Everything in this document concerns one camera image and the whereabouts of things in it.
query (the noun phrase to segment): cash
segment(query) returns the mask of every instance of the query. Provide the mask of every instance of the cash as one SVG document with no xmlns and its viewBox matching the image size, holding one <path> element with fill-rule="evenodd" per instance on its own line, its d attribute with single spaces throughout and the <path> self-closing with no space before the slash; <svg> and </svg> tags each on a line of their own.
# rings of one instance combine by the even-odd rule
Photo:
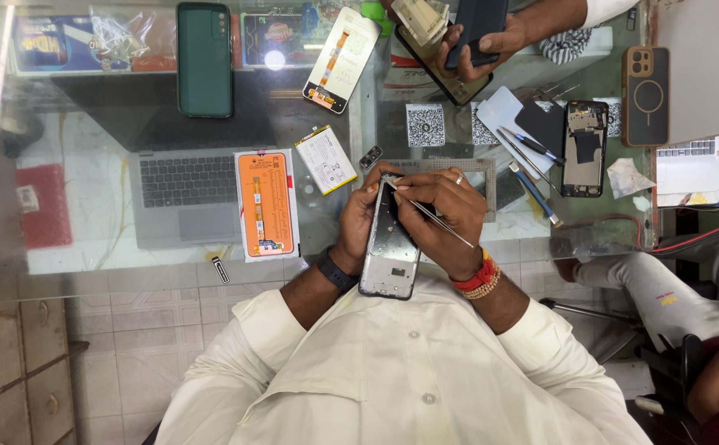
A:
<svg viewBox="0 0 719 445">
<path fill-rule="evenodd" d="M 449 7 L 438 0 L 395 0 L 391 5 L 417 43 L 438 43 L 447 31 Z"/>
</svg>

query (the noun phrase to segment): brown phone case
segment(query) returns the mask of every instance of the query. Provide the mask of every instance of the brown phone case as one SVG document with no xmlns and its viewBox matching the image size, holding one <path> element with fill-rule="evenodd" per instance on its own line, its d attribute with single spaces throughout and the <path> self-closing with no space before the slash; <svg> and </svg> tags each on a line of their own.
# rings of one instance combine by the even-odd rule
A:
<svg viewBox="0 0 719 445">
<path fill-rule="evenodd" d="M 670 139 L 670 51 L 631 47 L 623 53 L 621 142 L 655 147 Z"/>
</svg>

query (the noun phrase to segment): laptop keyboard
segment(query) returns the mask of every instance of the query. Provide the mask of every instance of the laptop keyboard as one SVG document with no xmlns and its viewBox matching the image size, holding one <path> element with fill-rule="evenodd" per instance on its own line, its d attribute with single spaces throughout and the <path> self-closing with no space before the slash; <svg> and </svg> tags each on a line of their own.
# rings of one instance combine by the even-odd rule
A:
<svg viewBox="0 0 719 445">
<path fill-rule="evenodd" d="M 717 148 L 715 147 L 714 138 L 703 139 L 700 141 L 692 141 L 691 143 L 680 143 L 661 147 L 656 151 L 658 157 L 673 156 L 703 156 L 714 155 Z"/>
<path fill-rule="evenodd" d="M 238 201 L 233 156 L 140 161 L 139 173 L 146 208 Z"/>
</svg>

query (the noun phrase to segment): striped cloth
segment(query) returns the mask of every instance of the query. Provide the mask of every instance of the striped cloth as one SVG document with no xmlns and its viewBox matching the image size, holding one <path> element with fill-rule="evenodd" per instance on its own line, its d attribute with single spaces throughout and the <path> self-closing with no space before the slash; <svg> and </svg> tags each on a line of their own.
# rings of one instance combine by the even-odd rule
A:
<svg viewBox="0 0 719 445">
<path fill-rule="evenodd" d="M 538 43 L 538 49 L 541 50 L 544 57 L 557 65 L 562 65 L 582 55 L 587 43 L 591 40 L 592 31 L 592 28 L 563 31 L 552 35 L 549 39 L 541 40 Z"/>
</svg>

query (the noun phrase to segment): black watch strap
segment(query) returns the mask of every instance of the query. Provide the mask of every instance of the black watch strap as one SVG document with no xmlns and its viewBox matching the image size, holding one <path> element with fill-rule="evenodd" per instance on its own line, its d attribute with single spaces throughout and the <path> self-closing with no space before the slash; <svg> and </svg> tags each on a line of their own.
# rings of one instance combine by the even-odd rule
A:
<svg viewBox="0 0 719 445">
<path fill-rule="evenodd" d="M 340 268 L 337 267 L 337 265 L 335 265 L 332 258 L 329 257 L 329 250 L 333 247 L 334 246 L 327 246 L 327 248 L 318 255 L 316 267 L 318 267 L 318 270 L 324 274 L 326 279 L 331 281 L 332 284 L 334 284 L 341 292 L 341 295 L 343 295 L 357 284 L 359 278 L 356 276 L 346 275 Z"/>
</svg>

